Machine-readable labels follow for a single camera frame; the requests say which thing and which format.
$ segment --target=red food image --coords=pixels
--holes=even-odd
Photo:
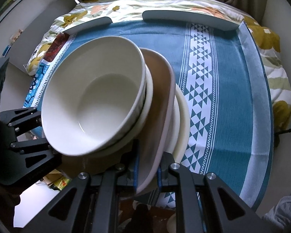
[[[60,49],[64,46],[64,44],[67,42],[69,38],[69,35],[67,33],[60,32],[53,43],[51,44],[50,48],[47,50],[47,52],[44,55],[44,60],[47,62],[52,62]]]

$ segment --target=blue tablecloth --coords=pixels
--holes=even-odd
[[[53,62],[42,60],[24,106],[40,110],[47,80],[60,62],[80,45],[107,35],[126,37],[166,57],[191,115],[181,163],[192,172],[215,172],[256,209],[270,174],[273,121],[266,75],[247,26],[223,32],[189,22],[129,21],[81,31]],[[152,192],[149,199],[175,207],[173,193]]]

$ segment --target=metal bolt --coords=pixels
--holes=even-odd
[[[81,173],[79,173],[79,175],[78,175],[78,178],[79,178],[80,180],[85,180],[87,177],[88,177],[88,173],[87,173],[87,172],[81,172]]]
[[[122,163],[118,163],[115,165],[116,170],[123,170],[125,168],[125,165]]]
[[[178,163],[172,163],[172,164],[170,164],[170,167],[174,170],[177,170],[180,168],[180,165]]]
[[[216,178],[216,175],[213,172],[207,173],[206,176],[210,180],[214,180]]]

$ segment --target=stacked plates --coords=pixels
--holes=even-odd
[[[140,193],[164,150],[176,162],[182,159],[190,116],[162,55],[122,37],[103,37],[77,48],[54,72],[42,103],[42,126],[50,145],[63,154],[60,169],[69,177],[105,171],[140,139]]]

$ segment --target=blue tape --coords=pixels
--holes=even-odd
[[[139,148],[137,149],[137,155],[135,159],[135,166],[134,166],[134,190],[137,190],[138,186],[138,171],[139,171]]]
[[[162,170],[161,170],[161,166],[159,166],[158,169],[157,169],[157,186],[158,186],[158,190],[161,192],[161,190],[162,190]]]

